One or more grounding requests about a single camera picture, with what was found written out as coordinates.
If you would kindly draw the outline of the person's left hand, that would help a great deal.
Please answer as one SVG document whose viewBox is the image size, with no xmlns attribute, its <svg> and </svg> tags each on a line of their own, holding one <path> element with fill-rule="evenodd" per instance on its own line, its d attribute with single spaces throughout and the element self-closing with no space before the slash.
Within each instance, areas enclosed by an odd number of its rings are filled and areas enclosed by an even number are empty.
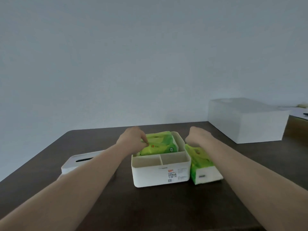
<svg viewBox="0 0 308 231">
<path fill-rule="evenodd" d="M 123 134 L 120 135 L 116 142 L 116 146 L 124 156 L 133 155 L 147 146 L 143 145 L 140 133 L 144 133 L 139 127 L 127 128 Z"/>
</svg>

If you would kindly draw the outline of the green tissue packet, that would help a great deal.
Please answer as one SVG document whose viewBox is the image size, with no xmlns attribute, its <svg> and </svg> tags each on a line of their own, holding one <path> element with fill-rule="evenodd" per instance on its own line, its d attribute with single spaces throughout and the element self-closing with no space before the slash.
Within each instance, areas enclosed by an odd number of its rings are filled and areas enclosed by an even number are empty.
<svg viewBox="0 0 308 231">
<path fill-rule="evenodd" d="M 136 156 L 157 155 L 179 152 L 179 146 L 170 131 L 146 134 L 148 146 Z"/>
<path fill-rule="evenodd" d="M 223 176 L 203 148 L 185 144 L 185 151 L 191 158 L 190 177 L 195 185 L 223 180 Z"/>
</svg>

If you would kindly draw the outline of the person's left forearm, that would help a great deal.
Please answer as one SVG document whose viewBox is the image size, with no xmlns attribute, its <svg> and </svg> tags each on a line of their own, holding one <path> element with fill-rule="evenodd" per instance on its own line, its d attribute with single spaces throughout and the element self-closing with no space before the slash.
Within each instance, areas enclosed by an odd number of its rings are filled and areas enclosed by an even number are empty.
<svg viewBox="0 0 308 231">
<path fill-rule="evenodd" d="M 0 231 L 74 231 L 125 157 L 139 152 L 117 143 L 62 176 L 0 220 Z"/>
</svg>

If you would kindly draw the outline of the large white storage box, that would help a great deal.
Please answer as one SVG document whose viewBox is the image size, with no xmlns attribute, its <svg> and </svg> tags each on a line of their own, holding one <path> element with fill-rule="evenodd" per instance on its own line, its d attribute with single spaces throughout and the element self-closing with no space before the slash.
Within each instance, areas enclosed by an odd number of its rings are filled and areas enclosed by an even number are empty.
<svg viewBox="0 0 308 231">
<path fill-rule="evenodd" d="M 209 101 L 208 121 L 237 144 L 280 141 L 289 110 L 248 98 Z"/>
</svg>

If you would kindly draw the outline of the white compartment organizer box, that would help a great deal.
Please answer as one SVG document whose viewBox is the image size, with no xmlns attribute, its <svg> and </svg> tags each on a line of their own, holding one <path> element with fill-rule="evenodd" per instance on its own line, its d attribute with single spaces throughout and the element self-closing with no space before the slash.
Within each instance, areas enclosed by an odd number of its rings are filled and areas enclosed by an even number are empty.
<svg viewBox="0 0 308 231">
<path fill-rule="evenodd" d="M 190 179 L 191 157 L 178 132 L 171 132 L 178 152 L 137 156 L 132 155 L 133 183 L 137 188 L 186 182 Z"/>
</svg>

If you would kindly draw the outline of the person's right hand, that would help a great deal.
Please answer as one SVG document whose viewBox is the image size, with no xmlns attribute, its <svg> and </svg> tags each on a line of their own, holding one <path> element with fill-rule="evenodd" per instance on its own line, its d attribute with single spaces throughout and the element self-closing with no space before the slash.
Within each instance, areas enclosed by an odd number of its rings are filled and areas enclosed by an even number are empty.
<svg viewBox="0 0 308 231">
<path fill-rule="evenodd" d="M 193 136 L 192 147 L 201 147 L 205 150 L 215 142 L 210 132 L 195 126 L 190 128 L 188 136 Z"/>
</svg>

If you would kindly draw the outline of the person's right forearm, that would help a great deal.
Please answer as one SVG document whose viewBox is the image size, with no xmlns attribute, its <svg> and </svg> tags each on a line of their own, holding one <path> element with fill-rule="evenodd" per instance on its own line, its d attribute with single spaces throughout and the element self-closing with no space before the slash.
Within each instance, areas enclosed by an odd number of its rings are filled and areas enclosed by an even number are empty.
<svg viewBox="0 0 308 231">
<path fill-rule="evenodd" d="M 200 146 L 267 231 L 308 231 L 307 190 L 215 138 Z"/>
</svg>

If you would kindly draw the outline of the white paper sheets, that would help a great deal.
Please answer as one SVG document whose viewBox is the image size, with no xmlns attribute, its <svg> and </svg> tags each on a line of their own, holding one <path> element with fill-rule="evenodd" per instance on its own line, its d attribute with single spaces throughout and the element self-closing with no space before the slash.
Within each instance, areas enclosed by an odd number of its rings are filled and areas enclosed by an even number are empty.
<svg viewBox="0 0 308 231">
<path fill-rule="evenodd" d="M 300 118 L 308 121 L 308 117 L 304 116 L 303 113 L 308 113 L 308 109 L 295 107 L 278 107 L 281 110 L 287 110 L 290 112 L 290 116 Z"/>
</svg>

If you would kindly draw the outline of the white lid with slot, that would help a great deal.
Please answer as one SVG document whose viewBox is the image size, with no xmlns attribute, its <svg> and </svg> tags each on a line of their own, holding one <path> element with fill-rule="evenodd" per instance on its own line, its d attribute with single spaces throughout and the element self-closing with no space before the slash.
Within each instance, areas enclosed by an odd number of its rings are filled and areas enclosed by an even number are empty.
<svg viewBox="0 0 308 231">
<path fill-rule="evenodd" d="M 87 163 L 92 158 L 96 157 L 97 155 L 101 154 L 104 150 L 95 151 L 95 152 L 88 152 L 78 155 L 71 156 L 61 167 L 61 175 L 68 174 L 69 172 L 73 171 L 77 167 Z"/>
</svg>

